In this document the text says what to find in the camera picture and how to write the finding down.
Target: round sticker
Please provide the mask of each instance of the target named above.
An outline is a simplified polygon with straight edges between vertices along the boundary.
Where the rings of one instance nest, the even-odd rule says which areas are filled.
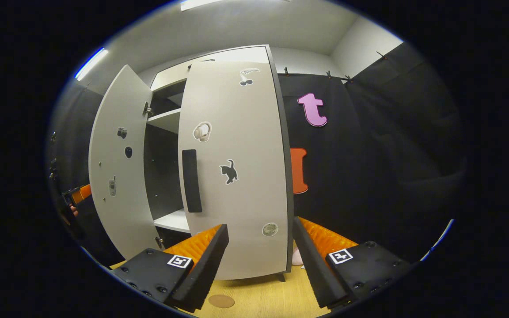
[[[267,223],[262,228],[262,235],[265,237],[272,237],[278,232],[278,225],[276,223]]]

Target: white shelf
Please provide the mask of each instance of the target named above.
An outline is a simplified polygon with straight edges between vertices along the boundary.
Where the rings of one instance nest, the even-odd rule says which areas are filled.
[[[180,109],[167,111],[160,115],[150,117],[147,120],[147,124],[153,125],[158,128],[171,131],[172,133],[178,133],[178,126],[180,123]]]
[[[186,212],[184,209],[180,209],[167,216],[163,216],[160,219],[154,220],[154,225],[168,230],[184,233],[190,232],[190,227],[188,227],[188,220],[186,219]]]

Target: black handle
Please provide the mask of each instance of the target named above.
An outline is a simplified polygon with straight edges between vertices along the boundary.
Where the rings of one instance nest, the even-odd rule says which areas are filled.
[[[198,158],[196,149],[182,150],[182,175],[188,212],[201,212],[200,185],[198,183]]]

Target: black cat sticker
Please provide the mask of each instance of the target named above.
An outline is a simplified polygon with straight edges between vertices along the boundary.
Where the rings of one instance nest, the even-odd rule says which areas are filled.
[[[239,179],[237,177],[237,171],[235,170],[235,163],[231,159],[229,159],[228,161],[231,163],[230,167],[220,166],[221,174],[227,176],[227,182],[225,183],[226,185],[233,183],[233,181]]]

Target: orange object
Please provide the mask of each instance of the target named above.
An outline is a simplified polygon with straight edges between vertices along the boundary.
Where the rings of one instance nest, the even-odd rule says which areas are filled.
[[[323,260],[327,257],[327,254],[337,252],[343,248],[350,248],[359,244],[352,240],[342,237],[341,235],[326,229],[325,227],[315,224],[311,221],[298,217],[308,232],[309,237],[313,241],[313,245],[317,248],[319,255]]]
[[[85,185],[81,187],[78,191],[72,193],[72,199],[74,200],[74,204],[78,204],[83,201],[83,199],[89,197],[91,195],[91,187],[89,185]]]
[[[196,234],[189,239],[183,240],[182,242],[167,248],[164,250],[165,253],[172,255],[180,255],[185,257],[191,257],[194,260],[194,265],[192,266],[192,270],[196,267],[196,264],[200,260],[201,256],[204,254],[205,249],[208,248],[208,245],[212,241],[214,235],[216,235],[217,230],[221,227],[221,224],[212,227],[206,231],[203,231],[199,234]]]
[[[290,158],[292,160],[293,194],[304,193],[308,190],[308,186],[304,183],[303,159],[306,154],[307,151],[302,148],[290,149]]]

